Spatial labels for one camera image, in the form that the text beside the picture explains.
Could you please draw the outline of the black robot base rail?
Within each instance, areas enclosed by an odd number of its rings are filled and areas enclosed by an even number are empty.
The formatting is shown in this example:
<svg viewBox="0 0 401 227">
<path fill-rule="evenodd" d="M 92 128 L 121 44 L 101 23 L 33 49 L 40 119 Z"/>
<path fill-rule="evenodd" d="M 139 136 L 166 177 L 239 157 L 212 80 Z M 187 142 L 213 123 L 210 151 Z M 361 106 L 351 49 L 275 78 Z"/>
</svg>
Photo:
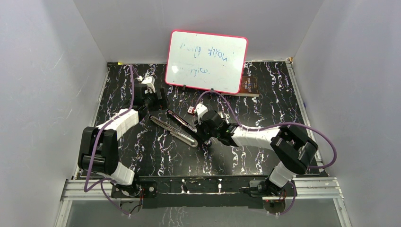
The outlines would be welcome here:
<svg viewBox="0 0 401 227">
<path fill-rule="evenodd" d="M 295 182 L 283 187 L 268 182 L 267 176 L 186 176 L 142 177 L 133 182 L 133 192 L 123 194 L 115 186 L 112 197 L 143 198 L 146 209 L 164 207 L 248 207 L 282 212 L 285 199 L 297 196 Z"/>
</svg>

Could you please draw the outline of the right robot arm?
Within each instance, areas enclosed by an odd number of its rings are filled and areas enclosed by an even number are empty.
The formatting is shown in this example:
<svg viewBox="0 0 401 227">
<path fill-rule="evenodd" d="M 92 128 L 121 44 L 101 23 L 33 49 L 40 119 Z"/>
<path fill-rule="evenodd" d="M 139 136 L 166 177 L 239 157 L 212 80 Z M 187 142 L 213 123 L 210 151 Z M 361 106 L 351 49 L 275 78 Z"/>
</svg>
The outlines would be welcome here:
<svg viewBox="0 0 401 227">
<path fill-rule="evenodd" d="M 273 168 L 263 186 L 273 196 L 280 195 L 296 175 L 304 175 L 315 156 L 318 145 L 298 126 L 290 124 L 266 130 L 227 123 L 216 111 L 205 110 L 194 122 L 197 135 L 211 137 L 232 147 L 259 147 L 273 150 L 280 162 Z"/>
</svg>

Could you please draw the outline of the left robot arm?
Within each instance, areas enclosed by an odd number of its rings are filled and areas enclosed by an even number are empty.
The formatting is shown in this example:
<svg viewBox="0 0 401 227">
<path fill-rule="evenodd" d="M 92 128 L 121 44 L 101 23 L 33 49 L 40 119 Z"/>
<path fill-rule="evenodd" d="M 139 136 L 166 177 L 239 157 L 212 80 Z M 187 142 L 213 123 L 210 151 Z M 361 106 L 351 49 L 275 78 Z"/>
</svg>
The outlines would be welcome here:
<svg viewBox="0 0 401 227">
<path fill-rule="evenodd" d="M 169 106 L 166 90 L 151 91 L 149 85 L 134 85 L 133 106 L 121 109 L 117 115 L 96 127 L 86 127 L 82 133 L 78 167 L 96 173 L 123 185 L 130 197 L 139 195 L 141 184 L 135 172 L 124 166 L 119 159 L 119 139 L 139 124 L 148 112 Z"/>
</svg>

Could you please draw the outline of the red white staple box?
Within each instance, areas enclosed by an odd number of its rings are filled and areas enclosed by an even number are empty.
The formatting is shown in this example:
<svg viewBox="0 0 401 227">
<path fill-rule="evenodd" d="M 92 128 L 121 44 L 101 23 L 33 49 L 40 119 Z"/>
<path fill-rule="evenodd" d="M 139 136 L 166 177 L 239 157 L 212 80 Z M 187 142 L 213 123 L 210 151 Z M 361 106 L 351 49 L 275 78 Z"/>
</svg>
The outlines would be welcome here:
<svg viewBox="0 0 401 227">
<path fill-rule="evenodd" d="M 193 114 L 194 113 L 194 107 L 193 106 L 190 106 L 189 108 L 188 108 L 188 111 L 187 111 L 189 114 Z"/>
</svg>

